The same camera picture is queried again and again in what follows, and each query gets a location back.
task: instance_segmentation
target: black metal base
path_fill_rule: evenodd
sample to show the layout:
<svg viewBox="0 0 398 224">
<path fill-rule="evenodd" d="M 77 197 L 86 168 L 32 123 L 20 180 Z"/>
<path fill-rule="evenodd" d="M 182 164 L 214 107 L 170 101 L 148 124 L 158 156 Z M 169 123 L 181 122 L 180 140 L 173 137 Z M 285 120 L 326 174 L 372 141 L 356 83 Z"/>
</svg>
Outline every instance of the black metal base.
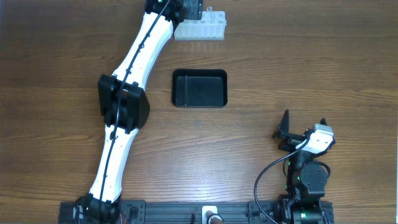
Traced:
<svg viewBox="0 0 398 224">
<path fill-rule="evenodd" d="M 272 223 L 263 215 L 255 201 L 244 202 L 165 202 L 147 203 L 144 200 L 121 200 L 122 223 L 125 224 L 201 224 L 201 208 L 214 205 L 226 224 L 265 224 Z M 274 218 L 273 201 L 260 201 L 261 207 Z M 73 217 L 75 204 L 62 202 L 58 223 L 92 224 L 97 223 L 88 216 L 77 213 Z M 322 208 L 331 224 L 334 223 L 333 207 L 330 202 L 322 202 Z"/>
</svg>

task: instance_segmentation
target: black clamp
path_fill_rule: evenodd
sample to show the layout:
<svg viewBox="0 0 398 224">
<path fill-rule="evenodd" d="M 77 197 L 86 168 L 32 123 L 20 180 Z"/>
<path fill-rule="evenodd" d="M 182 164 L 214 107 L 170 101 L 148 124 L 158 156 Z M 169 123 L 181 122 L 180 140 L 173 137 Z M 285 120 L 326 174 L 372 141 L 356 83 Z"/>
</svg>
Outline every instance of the black clamp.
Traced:
<svg viewBox="0 0 398 224">
<path fill-rule="evenodd" d="M 104 122 L 109 127 L 116 122 L 118 113 L 118 97 L 122 81 L 116 76 L 102 75 L 98 81 L 99 104 Z M 141 129 L 149 116 L 149 102 L 145 91 L 138 83 L 126 83 L 121 95 L 118 127 L 129 134 L 133 129 Z"/>
</svg>

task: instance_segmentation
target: wooden surface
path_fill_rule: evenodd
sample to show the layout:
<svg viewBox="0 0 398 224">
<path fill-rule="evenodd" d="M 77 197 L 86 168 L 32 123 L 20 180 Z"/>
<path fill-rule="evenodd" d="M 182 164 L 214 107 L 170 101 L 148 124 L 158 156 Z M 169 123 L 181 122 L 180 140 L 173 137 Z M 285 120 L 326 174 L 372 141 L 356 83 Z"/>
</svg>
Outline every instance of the wooden surface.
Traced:
<svg viewBox="0 0 398 224">
<path fill-rule="evenodd" d="M 258 173 L 285 155 L 271 139 L 325 117 L 336 145 L 325 200 L 337 222 L 396 215 L 398 1 L 205 0 L 226 11 L 225 41 L 175 42 L 147 83 L 151 112 L 131 148 L 123 198 L 253 200 Z M 97 82 L 121 63 L 144 0 L 5 0 L 0 17 L 0 222 L 57 221 L 86 194 L 104 141 Z M 178 109 L 176 68 L 222 68 L 228 104 Z M 284 193 L 282 165 L 259 186 Z"/>
</svg>

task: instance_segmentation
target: black object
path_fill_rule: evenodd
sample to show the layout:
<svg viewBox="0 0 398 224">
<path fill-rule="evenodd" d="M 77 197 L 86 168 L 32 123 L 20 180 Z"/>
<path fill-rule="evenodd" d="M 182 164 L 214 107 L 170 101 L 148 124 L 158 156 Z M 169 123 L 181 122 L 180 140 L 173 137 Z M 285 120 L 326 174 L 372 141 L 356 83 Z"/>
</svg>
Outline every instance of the black object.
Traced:
<svg viewBox="0 0 398 224">
<path fill-rule="evenodd" d="M 109 127 L 115 124 L 118 111 L 117 102 L 122 81 L 115 76 L 102 75 L 98 81 L 99 104 L 104 122 Z M 130 133 L 135 128 L 142 128 L 149 116 L 149 102 L 142 88 L 138 83 L 132 85 L 124 84 L 119 107 L 120 128 Z"/>
<path fill-rule="evenodd" d="M 167 0 L 146 0 L 145 11 L 147 13 L 160 13 Z M 203 10 L 203 0 L 170 0 L 170 4 L 164 9 L 162 16 L 176 24 L 184 19 L 200 20 Z"/>
<path fill-rule="evenodd" d="M 172 102 L 177 107 L 223 107 L 228 102 L 226 77 L 222 69 L 177 69 Z"/>
<path fill-rule="evenodd" d="M 266 224 L 268 219 L 259 211 L 255 201 L 250 202 L 171 202 L 171 203 L 146 203 L 144 200 L 121 200 L 120 208 L 122 223 L 127 218 L 127 223 L 135 224 L 200 224 L 201 208 L 205 205 L 217 206 L 218 215 L 223 217 L 225 223 L 236 224 Z M 260 201 L 260 206 L 274 217 L 273 201 Z M 330 223 L 334 223 L 333 207 L 330 202 L 322 202 L 322 209 Z M 61 203 L 58 223 L 62 224 L 94 224 L 94 220 L 83 215 L 73 219 L 74 203 Z"/>
<path fill-rule="evenodd" d="M 323 118 L 320 123 L 326 125 L 326 120 Z M 333 223 L 333 215 L 328 214 L 323 202 L 320 202 L 320 198 L 325 195 L 330 168 L 323 162 L 314 161 L 314 158 L 327 153 L 335 143 L 334 138 L 327 150 L 319 154 L 296 150 L 296 146 L 305 140 L 305 136 L 313 132 L 314 130 L 307 129 L 303 136 L 289 133 L 289 111 L 286 110 L 272 135 L 273 138 L 282 139 L 278 146 L 280 150 L 296 152 L 289 157 L 286 181 L 288 194 L 280 195 L 274 207 L 277 222 Z"/>
</svg>

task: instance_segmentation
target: wood grain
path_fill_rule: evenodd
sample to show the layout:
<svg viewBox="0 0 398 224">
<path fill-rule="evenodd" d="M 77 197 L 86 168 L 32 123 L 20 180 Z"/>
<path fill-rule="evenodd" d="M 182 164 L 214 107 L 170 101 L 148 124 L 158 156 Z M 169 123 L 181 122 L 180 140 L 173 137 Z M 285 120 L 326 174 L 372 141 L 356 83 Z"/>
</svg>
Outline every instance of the wood grain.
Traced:
<svg viewBox="0 0 398 224">
<path fill-rule="evenodd" d="M 103 149 L 97 81 L 125 57 L 142 0 L 5 0 L 0 20 L 0 222 L 54 223 L 89 190 Z M 398 2 L 206 0 L 226 11 L 222 42 L 169 41 L 147 83 L 151 113 L 134 140 L 123 198 L 248 201 L 285 153 L 270 136 L 325 117 L 336 145 L 325 200 L 337 222 L 396 214 Z M 176 68 L 222 68 L 228 104 L 178 109 Z M 284 193 L 281 165 L 259 197 Z"/>
</svg>

